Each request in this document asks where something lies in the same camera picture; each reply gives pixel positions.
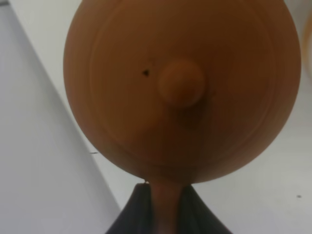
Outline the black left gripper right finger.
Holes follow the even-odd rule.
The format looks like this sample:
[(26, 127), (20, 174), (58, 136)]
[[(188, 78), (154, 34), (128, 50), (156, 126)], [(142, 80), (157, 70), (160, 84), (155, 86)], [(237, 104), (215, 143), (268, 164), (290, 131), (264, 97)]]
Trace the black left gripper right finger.
[(205, 205), (193, 186), (182, 190), (179, 200), (180, 234), (231, 234)]

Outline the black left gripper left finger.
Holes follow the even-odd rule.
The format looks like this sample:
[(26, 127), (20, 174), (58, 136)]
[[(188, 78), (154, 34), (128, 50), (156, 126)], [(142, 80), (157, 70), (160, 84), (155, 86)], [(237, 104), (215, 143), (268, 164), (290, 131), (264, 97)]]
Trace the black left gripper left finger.
[(106, 234), (151, 234), (152, 224), (151, 187), (148, 183), (139, 183)]

